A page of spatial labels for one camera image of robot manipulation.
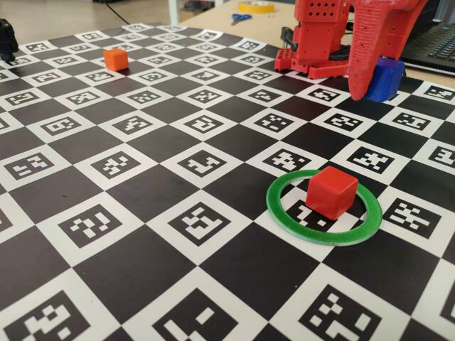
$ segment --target yellow tape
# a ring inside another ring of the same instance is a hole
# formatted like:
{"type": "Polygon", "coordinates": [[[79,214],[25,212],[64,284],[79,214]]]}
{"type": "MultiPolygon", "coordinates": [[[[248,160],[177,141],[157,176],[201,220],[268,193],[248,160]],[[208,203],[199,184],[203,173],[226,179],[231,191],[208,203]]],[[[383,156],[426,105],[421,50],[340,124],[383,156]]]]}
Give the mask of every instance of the yellow tape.
{"type": "Polygon", "coordinates": [[[273,4],[266,1],[244,1],[239,3],[239,11],[248,13],[273,12],[273,4]]]}

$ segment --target green circular ring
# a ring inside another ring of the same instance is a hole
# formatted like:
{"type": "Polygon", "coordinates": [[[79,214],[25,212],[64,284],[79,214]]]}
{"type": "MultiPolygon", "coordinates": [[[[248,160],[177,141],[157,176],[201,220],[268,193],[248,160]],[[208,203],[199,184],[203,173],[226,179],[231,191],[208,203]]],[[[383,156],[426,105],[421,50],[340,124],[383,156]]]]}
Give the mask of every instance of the green circular ring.
{"type": "Polygon", "coordinates": [[[310,178],[317,173],[319,173],[319,170],[297,170],[280,176],[270,185],[267,191],[267,207],[273,218],[285,230],[296,235],[298,238],[322,245],[344,247],[364,242],[366,239],[372,237],[381,225],[382,210],[375,196],[360,183],[357,187],[357,195],[365,204],[367,217],[355,229],[337,233],[322,232],[303,226],[287,214],[281,203],[283,189],[294,181],[301,180],[302,178],[310,178]]]}

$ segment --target blue scissors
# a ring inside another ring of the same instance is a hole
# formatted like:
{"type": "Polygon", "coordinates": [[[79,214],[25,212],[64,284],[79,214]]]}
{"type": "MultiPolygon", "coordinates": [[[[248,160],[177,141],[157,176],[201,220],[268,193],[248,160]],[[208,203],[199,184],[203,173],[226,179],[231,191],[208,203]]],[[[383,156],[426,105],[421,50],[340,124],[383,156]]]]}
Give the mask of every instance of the blue scissors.
{"type": "Polygon", "coordinates": [[[235,25],[236,23],[239,23],[241,21],[251,19],[251,18],[252,18],[251,14],[233,14],[232,15],[233,22],[231,23],[231,25],[235,25]]]}

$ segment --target laptop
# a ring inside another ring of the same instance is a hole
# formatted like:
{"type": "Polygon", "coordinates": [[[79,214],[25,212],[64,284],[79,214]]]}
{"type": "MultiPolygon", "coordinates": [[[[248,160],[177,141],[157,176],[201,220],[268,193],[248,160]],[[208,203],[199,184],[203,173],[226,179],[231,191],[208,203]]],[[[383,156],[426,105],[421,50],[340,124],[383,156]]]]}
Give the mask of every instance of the laptop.
{"type": "Polygon", "coordinates": [[[439,0],[429,0],[403,50],[406,65],[455,76],[455,24],[435,21],[439,0]]]}

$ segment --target table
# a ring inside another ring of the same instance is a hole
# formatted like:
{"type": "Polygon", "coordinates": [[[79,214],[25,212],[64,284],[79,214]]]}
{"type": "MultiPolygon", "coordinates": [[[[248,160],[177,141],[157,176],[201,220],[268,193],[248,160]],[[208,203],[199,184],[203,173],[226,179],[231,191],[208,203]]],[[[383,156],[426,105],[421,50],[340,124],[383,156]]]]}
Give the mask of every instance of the table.
{"type": "MultiPolygon", "coordinates": [[[[237,0],[228,1],[223,5],[219,5],[214,9],[182,22],[181,25],[208,28],[224,33],[245,36],[281,47],[282,41],[279,38],[281,27],[287,26],[294,28],[297,24],[297,20],[294,18],[294,5],[274,2],[274,13],[253,14],[252,20],[231,26],[231,14],[238,12],[238,2],[237,0]]],[[[343,43],[349,44],[351,39],[352,36],[345,36],[343,43]]],[[[427,80],[448,87],[455,87],[455,78],[453,76],[418,70],[412,67],[406,67],[406,72],[408,77],[427,80]]]]}

